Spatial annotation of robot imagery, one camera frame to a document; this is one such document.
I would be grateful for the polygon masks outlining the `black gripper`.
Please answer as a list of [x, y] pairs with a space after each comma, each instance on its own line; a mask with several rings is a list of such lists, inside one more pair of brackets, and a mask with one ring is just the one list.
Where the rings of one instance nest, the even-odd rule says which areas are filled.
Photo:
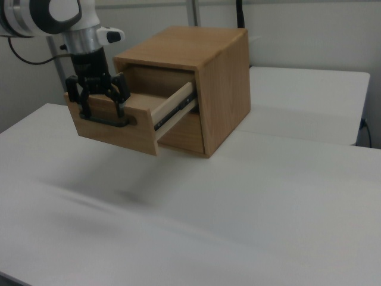
[[72, 54], [71, 61], [76, 75], [65, 80], [70, 102], [76, 102], [84, 117], [90, 118], [89, 94], [106, 95], [114, 102], [118, 117], [122, 118], [130, 89], [123, 73], [110, 75], [104, 49], [88, 54]]

